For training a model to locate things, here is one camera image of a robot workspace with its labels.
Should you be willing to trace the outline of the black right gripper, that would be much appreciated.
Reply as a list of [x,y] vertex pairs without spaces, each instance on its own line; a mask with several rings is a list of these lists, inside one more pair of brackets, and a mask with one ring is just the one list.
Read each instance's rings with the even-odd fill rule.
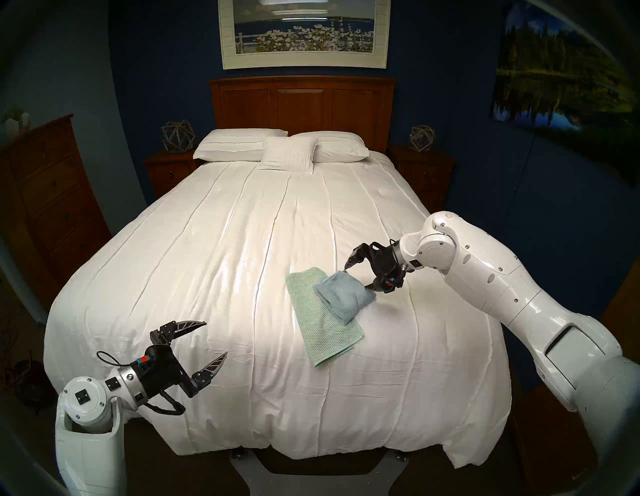
[[378,242],[362,243],[347,258],[344,271],[367,259],[375,279],[365,288],[379,293],[391,293],[401,288],[405,279],[405,264],[398,261],[398,248],[398,242],[391,242],[386,247]]

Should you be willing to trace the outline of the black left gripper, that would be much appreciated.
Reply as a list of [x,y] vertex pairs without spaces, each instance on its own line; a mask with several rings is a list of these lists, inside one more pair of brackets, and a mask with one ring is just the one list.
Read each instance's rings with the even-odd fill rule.
[[142,357],[130,363],[147,399],[152,399],[173,385],[179,385],[189,398],[193,398],[211,384],[222,368],[227,352],[190,377],[170,346],[175,339],[190,334],[206,324],[204,321],[171,321],[151,331],[152,345],[167,346],[149,346]]

